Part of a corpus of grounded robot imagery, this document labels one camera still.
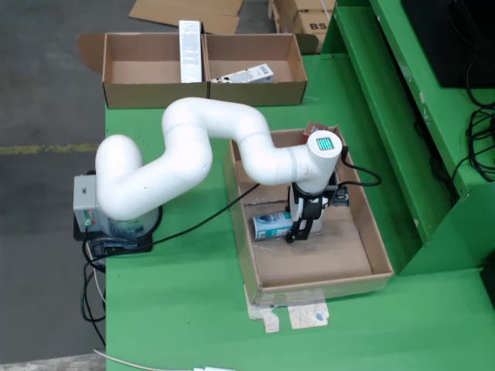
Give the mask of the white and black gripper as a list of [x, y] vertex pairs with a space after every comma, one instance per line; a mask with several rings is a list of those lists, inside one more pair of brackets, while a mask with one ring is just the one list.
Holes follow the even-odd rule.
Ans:
[[294, 243], [296, 240], [307, 240], [310, 233], [320, 232], [327, 204], [325, 192], [307, 193], [293, 182], [288, 189], [288, 211], [292, 227], [285, 235], [285, 241]]

